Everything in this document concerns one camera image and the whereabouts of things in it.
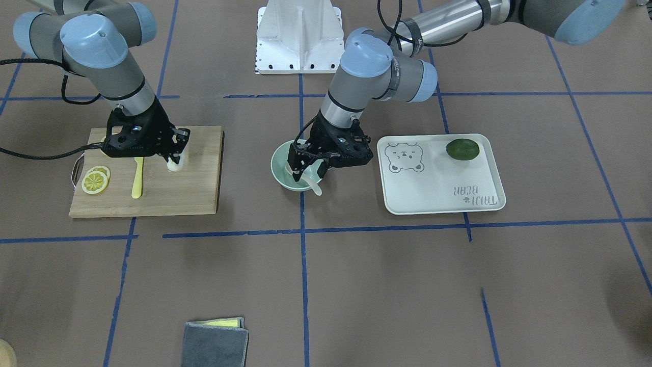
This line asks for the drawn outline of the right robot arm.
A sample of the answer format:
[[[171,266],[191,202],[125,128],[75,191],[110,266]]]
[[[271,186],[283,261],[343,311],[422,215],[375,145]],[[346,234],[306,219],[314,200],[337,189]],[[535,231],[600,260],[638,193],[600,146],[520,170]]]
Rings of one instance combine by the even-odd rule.
[[[13,37],[30,62],[54,64],[86,77],[111,107],[105,139],[110,158],[162,156],[179,169],[191,132],[170,122],[133,55],[154,39],[153,13],[138,2],[39,1],[42,12],[21,14]]]

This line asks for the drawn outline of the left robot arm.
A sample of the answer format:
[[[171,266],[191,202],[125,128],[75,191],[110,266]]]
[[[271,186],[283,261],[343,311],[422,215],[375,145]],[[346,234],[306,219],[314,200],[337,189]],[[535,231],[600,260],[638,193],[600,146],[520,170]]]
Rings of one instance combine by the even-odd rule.
[[[287,154],[293,180],[317,164],[330,168],[366,165],[373,153],[360,118],[372,100],[423,102],[438,85],[436,68],[415,56],[425,48],[451,46],[487,25],[519,23],[570,45],[600,35],[624,1],[451,1],[381,30],[358,28],[344,45],[339,67],[305,143],[295,140]]]

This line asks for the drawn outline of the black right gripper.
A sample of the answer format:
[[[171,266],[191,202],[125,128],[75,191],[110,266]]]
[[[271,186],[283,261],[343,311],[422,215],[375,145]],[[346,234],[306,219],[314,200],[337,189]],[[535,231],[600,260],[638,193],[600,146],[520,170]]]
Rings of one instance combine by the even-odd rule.
[[[184,151],[191,131],[173,125],[159,100],[144,112],[128,116],[124,109],[112,110],[106,128],[104,154],[110,158],[135,156],[170,156]]]

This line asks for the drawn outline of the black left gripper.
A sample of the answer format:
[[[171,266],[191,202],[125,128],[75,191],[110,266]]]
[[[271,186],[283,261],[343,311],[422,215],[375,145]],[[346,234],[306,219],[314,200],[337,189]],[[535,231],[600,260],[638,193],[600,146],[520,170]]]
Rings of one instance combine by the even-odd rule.
[[[319,163],[318,176],[330,168],[364,166],[373,158],[370,142],[357,118],[352,119],[351,127],[340,128],[319,113],[291,142],[287,163],[292,176],[302,176],[314,163]]]

